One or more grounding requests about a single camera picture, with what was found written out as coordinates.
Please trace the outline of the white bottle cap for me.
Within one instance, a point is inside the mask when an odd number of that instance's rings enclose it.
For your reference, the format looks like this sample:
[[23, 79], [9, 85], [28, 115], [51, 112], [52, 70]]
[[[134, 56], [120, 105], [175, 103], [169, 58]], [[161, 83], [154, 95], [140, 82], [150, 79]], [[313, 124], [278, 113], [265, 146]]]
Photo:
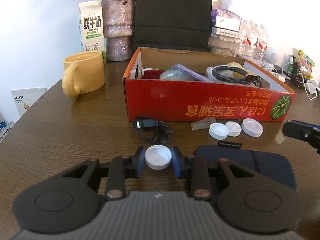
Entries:
[[145, 152], [145, 162], [153, 170], [167, 168], [172, 160], [171, 150], [163, 145], [153, 145]]

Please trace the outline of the black power adapter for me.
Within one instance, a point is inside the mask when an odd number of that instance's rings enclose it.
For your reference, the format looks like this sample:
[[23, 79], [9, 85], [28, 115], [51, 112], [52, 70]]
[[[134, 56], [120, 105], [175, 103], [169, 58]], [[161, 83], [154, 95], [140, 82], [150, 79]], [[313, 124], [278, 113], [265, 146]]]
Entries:
[[274, 64], [273, 65], [273, 72], [281, 74], [283, 72], [283, 69], [280, 66]]

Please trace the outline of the red fabric rose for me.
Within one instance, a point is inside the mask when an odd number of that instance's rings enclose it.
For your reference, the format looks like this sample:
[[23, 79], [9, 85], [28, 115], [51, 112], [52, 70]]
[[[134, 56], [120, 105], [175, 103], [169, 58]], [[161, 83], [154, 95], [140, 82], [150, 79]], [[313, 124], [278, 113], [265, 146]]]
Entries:
[[160, 79], [160, 75], [163, 73], [163, 70], [145, 70], [144, 74], [142, 75], [141, 79], [145, 79], [145, 80], [159, 80]]

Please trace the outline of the white robot figurine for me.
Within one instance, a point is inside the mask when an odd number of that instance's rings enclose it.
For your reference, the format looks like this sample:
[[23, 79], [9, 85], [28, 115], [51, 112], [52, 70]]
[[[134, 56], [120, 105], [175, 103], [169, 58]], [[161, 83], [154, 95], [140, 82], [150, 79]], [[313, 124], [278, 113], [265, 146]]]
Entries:
[[265, 55], [263, 56], [263, 60], [261, 62], [261, 66], [264, 70], [272, 72], [274, 69], [274, 65], [278, 61], [278, 54], [272, 49], [267, 48]]

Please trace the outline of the iridescent plastic bag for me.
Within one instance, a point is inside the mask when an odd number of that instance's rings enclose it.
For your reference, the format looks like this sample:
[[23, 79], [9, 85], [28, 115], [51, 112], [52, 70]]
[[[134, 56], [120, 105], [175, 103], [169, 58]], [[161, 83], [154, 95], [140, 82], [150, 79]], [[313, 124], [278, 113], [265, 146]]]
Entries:
[[168, 69], [159, 76], [160, 80], [171, 80], [171, 81], [194, 81], [194, 78], [190, 75], [183, 73], [177, 69]]

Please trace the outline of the red cardboard box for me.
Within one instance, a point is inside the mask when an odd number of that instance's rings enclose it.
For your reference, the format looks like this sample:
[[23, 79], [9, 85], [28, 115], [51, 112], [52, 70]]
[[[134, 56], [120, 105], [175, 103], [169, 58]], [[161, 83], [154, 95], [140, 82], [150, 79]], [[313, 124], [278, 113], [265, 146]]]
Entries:
[[[250, 73], [259, 75], [270, 88], [140, 77], [143, 68], [165, 70], [179, 63], [204, 73], [208, 67], [230, 62], [237, 62]], [[248, 59], [156, 48], [136, 49], [124, 72], [123, 85], [130, 121], [139, 115], [169, 122], [192, 122], [207, 117], [282, 121], [296, 96], [292, 88]]]

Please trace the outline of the dark blue zip case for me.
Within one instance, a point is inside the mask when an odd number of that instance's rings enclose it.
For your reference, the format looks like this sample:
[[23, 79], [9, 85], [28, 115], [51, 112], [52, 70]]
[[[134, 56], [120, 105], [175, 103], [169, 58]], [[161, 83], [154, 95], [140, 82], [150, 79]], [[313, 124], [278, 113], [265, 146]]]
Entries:
[[276, 153], [243, 150], [241, 146], [238, 142], [219, 141], [217, 145], [199, 146], [193, 155], [211, 162], [221, 158], [230, 159], [294, 190], [297, 189], [293, 168], [287, 158]]

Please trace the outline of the water bottle right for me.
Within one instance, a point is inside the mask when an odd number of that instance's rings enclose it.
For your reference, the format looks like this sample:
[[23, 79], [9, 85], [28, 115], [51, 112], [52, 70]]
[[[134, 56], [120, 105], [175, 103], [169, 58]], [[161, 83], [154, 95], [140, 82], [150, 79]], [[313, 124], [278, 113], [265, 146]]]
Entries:
[[257, 54], [259, 60], [262, 60], [266, 54], [267, 43], [268, 43], [267, 30], [264, 28], [263, 25], [261, 25], [259, 29], [259, 43], [258, 43], [258, 54]]

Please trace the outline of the black paper bag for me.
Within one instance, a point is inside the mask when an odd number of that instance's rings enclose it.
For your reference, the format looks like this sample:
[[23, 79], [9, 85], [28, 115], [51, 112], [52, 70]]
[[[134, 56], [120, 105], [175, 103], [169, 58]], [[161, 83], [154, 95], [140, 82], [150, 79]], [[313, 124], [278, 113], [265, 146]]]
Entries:
[[205, 51], [212, 0], [136, 0], [134, 48]]

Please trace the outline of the yellow ceramic mug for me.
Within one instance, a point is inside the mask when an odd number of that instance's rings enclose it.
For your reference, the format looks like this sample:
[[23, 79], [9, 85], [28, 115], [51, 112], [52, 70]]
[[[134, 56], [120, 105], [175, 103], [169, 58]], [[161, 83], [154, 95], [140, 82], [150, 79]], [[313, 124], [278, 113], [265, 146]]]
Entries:
[[104, 62], [101, 51], [85, 51], [63, 60], [64, 73], [61, 80], [64, 94], [76, 98], [90, 93], [105, 83]]

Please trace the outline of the white yellow plush toy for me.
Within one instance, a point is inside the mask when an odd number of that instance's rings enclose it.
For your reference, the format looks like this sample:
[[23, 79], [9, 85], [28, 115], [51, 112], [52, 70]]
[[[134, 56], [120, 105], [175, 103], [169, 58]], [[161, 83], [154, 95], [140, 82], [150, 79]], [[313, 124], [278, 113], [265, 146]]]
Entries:
[[[223, 69], [217, 71], [221, 76], [233, 77], [233, 78], [236, 78], [236, 79], [241, 79], [241, 78], [244, 78], [246, 75], [250, 74], [249, 71], [245, 70], [237, 62], [230, 62], [230, 63], [224, 64], [222, 66], [223, 66]], [[235, 72], [234, 70], [236, 68], [238, 68], [240, 70], [240, 72]]]

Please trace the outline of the white flat box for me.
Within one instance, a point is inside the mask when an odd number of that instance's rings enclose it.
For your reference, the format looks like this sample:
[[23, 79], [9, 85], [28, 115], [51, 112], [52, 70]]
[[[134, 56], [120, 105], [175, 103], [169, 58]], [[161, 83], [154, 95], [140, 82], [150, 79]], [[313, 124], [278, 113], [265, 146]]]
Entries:
[[212, 27], [212, 36], [217, 35], [220, 40], [226, 40], [238, 43], [242, 40], [243, 35], [237, 31]]

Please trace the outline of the green spray bottle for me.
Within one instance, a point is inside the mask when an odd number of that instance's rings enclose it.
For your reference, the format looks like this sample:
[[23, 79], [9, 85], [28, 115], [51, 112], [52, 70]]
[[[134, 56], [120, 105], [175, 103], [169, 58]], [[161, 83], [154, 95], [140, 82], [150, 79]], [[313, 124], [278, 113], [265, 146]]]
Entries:
[[288, 64], [288, 70], [287, 73], [289, 76], [293, 74], [293, 64], [295, 62], [295, 57], [293, 55], [290, 56], [289, 64]]

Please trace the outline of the water bottle left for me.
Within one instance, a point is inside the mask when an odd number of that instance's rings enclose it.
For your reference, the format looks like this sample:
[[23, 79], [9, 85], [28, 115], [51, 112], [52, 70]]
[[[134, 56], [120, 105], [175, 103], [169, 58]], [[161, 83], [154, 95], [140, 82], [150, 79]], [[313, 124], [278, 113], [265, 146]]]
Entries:
[[248, 50], [248, 39], [250, 37], [251, 33], [251, 27], [252, 27], [252, 21], [243, 20], [240, 27], [240, 33], [242, 35], [238, 54], [240, 55], [246, 55]]

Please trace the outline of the purple woven pouch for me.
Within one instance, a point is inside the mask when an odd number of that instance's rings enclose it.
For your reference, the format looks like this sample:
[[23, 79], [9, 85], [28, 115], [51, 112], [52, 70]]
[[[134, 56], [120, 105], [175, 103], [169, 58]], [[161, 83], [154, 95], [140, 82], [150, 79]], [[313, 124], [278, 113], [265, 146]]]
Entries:
[[201, 81], [206, 83], [213, 83], [212, 80], [208, 79], [207, 77], [181, 65], [181, 64], [175, 64], [172, 67], [173, 70], [179, 70], [180, 72], [184, 73], [185, 75], [188, 75], [192, 77], [195, 81]]

